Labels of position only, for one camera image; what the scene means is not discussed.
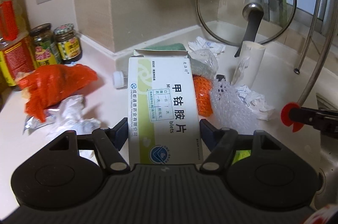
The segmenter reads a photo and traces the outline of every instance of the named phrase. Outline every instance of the dish rack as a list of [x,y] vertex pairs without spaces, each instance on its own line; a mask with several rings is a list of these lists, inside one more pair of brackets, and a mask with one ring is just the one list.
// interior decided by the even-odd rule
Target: dish rack
[[[294,72],[296,74],[300,73],[300,68],[303,64],[304,58],[306,56],[306,53],[307,53],[309,46],[310,46],[310,42],[312,40],[312,35],[313,35],[313,32],[314,32],[314,27],[315,27],[315,23],[316,23],[318,11],[319,11],[319,4],[320,4],[320,0],[316,0],[315,9],[314,9],[313,17],[312,17],[312,22],[311,22],[311,25],[310,25],[309,34],[308,34],[308,37],[306,39],[302,53],[300,55],[300,59],[298,61],[298,64],[297,64],[296,68],[294,69]],[[326,40],[325,40],[323,49],[322,49],[322,51],[319,55],[319,59],[318,59],[318,62],[315,66],[315,69],[313,70],[312,75],[309,79],[309,82],[307,83],[303,93],[301,94],[301,96],[300,96],[300,98],[297,102],[300,106],[302,106],[304,104],[304,102],[307,99],[307,97],[309,96],[315,82],[317,81],[318,76],[319,76],[319,74],[320,74],[320,72],[321,72],[321,70],[324,66],[325,60],[327,58],[327,55],[329,53],[329,50],[330,50],[330,47],[331,47],[331,44],[332,44],[333,35],[336,31],[336,26],[337,26],[337,22],[338,22],[338,14],[337,14],[338,0],[334,0],[333,5],[334,6],[333,6],[333,12],[332,12],[331,24],[330,24],[330,27],[329,27],[329,31],[327,33]]]

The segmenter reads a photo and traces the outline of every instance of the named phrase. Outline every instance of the jar lid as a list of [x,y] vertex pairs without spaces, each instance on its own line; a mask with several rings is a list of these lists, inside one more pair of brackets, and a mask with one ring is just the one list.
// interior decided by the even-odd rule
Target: jar lid
[[29,32],[29,35],[33,37],[33,36],[39,35],[40,33],[44,32],[46,30],[50,30],[51,28],[52,28],[51,23],[43,24],[43,25],[40,25],[40,26],[33,28]]
[[65,24],[54,29],[55,35],[65,34],[71,32],[74,29],[74,24]]

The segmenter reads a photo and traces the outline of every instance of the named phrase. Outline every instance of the orange mesh bag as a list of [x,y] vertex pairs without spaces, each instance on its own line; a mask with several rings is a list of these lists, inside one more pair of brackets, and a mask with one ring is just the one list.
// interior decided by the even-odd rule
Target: orange mesh bag
[[20,88],[28,88],[30,93],[25,112],[45,122],[43,112],[45,108],[71,96],[75,91],[96,80],[96,72],[84,65],[41,66],[19,81]]
[[211,82],[201,76],[193,76],[198,114],[209,117],[212,114],[209,92]]

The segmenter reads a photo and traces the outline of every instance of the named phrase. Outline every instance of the sink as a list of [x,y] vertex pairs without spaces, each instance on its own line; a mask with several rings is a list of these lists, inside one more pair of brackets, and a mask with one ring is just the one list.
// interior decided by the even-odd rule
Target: sink
[[[337,110],[323,98],[317,96],[318,108]],[[320,136],[320,165],[318,191],[314,198],[316,209],[327,204],[338,203],[338,139]]]

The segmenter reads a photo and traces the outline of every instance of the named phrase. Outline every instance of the green sponge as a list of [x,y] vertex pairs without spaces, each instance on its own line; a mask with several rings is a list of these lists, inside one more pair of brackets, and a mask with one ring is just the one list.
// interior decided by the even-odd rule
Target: green sponge
[[165,46],[149,46],[145,49],[152,49],[153,51],[186,51],[185,46],[181,43],[165,45]]

